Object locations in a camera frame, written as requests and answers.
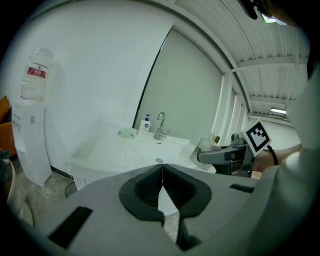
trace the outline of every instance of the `gray floor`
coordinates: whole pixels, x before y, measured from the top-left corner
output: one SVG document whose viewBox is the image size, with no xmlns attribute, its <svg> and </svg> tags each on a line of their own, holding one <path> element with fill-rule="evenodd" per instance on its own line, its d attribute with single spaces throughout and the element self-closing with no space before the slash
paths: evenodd
<svg viewBox="0 0 320 256">
<path fill-rule="evenodd" d="M 164 216 L 164 231 L 169 235 L 172 241 L 175 243 L 178 236 L 179 229 L 179 212 L 173 213 L 168 216 Z"/>
<path fill-rule="evenodd" d="M 41 188 L 27 179 L 21 169 L 19 159 L 14 160 L 12 164 L 17 172 L 18 192 L 15 195 L 29 205 L 33 225 L 37 226 L 46 213 L 66 200 L 65 189 L 73 180 L 53 172 L 52 176 L 46 181 L 44 188 Z"/>
<path fill-rule="evenodd" d="M 252 171 L 252 175 L 251 175 L 251 178 L 252 179 L 256 179 L 256 180 L 260 180 L 261 178 L 261 175 L 262 175 L 262 172 L 258 172 L 258 171 Z"/>
</svg>

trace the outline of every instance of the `white wall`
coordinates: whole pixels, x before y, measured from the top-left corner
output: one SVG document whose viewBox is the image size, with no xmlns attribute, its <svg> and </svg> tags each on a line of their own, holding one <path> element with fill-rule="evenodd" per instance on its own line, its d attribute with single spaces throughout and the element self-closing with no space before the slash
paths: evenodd
<svg viewBox="0 0 320 256">
<path fill-rule="evenodd" d="M 240 114 L 239 114 L 239 121 L 238 124 L 236 126 L 236 133 L 240 133 L 242 130 L 242 127 L 244 125 L 244 122 L 246 121 L 245 116 L 247 116 L 247 105 L 245 102 L 243 102 L 243 100 L 241 101 L 241 107 L 240 107 Z"/>
<path fill-rule="evenodd" d="M 237 94 L 234 99 L 232 117 L 231 117 L 230 125 L 228 128 L 228 133 L 226 135 L 224 145 L 229 145 L 230 141 L 231 141 L 232 134 L 237 132 L 238 122 L 240 119 L 241 100 L 242 100 L 241 95 Z"/>
<path fill-rule="evenodd" d="M 241 127 L 241 131 L 246 128 L 248 126 L 249 123 L 249 117 L 248 117 L 248 107 L 247 104 L 245 105 L 245 110 L 244 110 L 244 116 L 243 116 L 243 122 L 242 122 L 242 127 Z"/>
<path fill-rule="evenodd" d="M 233 112 L 234 112 L 234 108 L 235 108 L 235 100 L 236 100 L 236 94 L 234 93 L 233 90 L 230 91 L 230 106 L 228 108 L 228 113 L 226 114 L 226 123 L 225 123 L 225 127 L 224 127 L 224 131 L 223 134 L 221 136 L 221 139 L 219 141 L 219 145 L 220 146 L 227 146 L 230 144 L 230 138 L 227 139 L 227 135 L 230 129 L 230 125 L 231 125 L 231 119 L 233 116 Z"/>
<path fill-rule="evenodd" d="M 165 112 L 163 132 L 198 144 L 208 138 L 215 120 L 222 73 L 190 40 L 171 30 L 159 53 L 146 86 L 135 128 L 146 114 L 150 131 L 160 125 L 156 117 Z"/>
<path fill-rule="evenodd" d="M 256 119 L 249 118 L 248 125 L 255 121 Z M 271 137 L 270 145 L 274 150 L 284 150 L 301 143 L 294 129 L 266 121 L 261 121 L 261 123 Z"/>
<path fill-rule="evenodd" d="M 228 115 L 231 106 L 232 96 L 232 76 L 231 73 L 226 73 L 222 77 L 221 90 L 219 96 L 219 103 L 217 106 L 211 133 L 220 136 L 220 143 L 226 130 Z"/>
<path fill-rule="evenodd" d="M 42 46 L 54 54 L 44 102 L 50 164 L 64 159 L 101 123 L 130 127 L 172 16 L 134 1 L 81 1 L 26 24 L 0 67 L 0 96 L 12 102 L 28 56 Z"/>
</svg>

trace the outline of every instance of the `red label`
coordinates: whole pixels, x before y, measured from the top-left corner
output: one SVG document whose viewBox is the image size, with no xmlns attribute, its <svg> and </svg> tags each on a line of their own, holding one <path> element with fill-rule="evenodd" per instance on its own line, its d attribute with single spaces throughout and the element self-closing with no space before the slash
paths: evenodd
<svg viewBox="0 0 320 256">
<path fill-rule="evenodd" d="M 46 78 L 46 72 L 44 72 L 43 70 L 38 70 L 34 67 L 29 67 L 27 74 L 41 78 Z"/>
</svg>

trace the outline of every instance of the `orange chair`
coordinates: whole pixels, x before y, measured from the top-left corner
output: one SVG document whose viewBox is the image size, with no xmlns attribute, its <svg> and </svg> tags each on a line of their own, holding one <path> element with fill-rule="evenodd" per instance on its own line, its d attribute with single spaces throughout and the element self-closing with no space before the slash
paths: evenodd
<svg viewBox="0 0 320 256">
<path fill-rule="evenodd" d="M 0 149 L 10 150 L 10 157 L 17 154 L 13 133 L 12 133 L 12 123 L 7 122 L 8 115 L 10 111 L 9 102 L 7 96 L 0 99 Z"/>
<path fill-rule="evenodd" d="M 17 154 L 14 144 L 11 122 L 0 124 L 0 149 L 10 150 L 10 157 L 12 157 Z"/>
</svg>

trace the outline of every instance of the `faucet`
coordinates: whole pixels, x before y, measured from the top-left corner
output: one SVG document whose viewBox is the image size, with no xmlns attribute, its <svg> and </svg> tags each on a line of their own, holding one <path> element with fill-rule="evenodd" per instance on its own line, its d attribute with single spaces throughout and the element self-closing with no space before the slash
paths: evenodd
<svg viewBox="0 0 320 256">
<path fill-rule="evenodd" d="M 156 119 L 160 120 L 160 117 L 162 117 L 160 127 L 158 128 L 158 130 L 156 130 L 156 133 L 154 134 L 154 138 L 156 140 L 160 140 L 161 138 L 165 138 L 168 135 L 168 133 L 170 132 L 170 130 L 168 130 L 167 133 L 162 133 L 162 126 L 164 125 L 164 121 L 166 119 L 166 113 L 161 112 Z"/>
</svg>

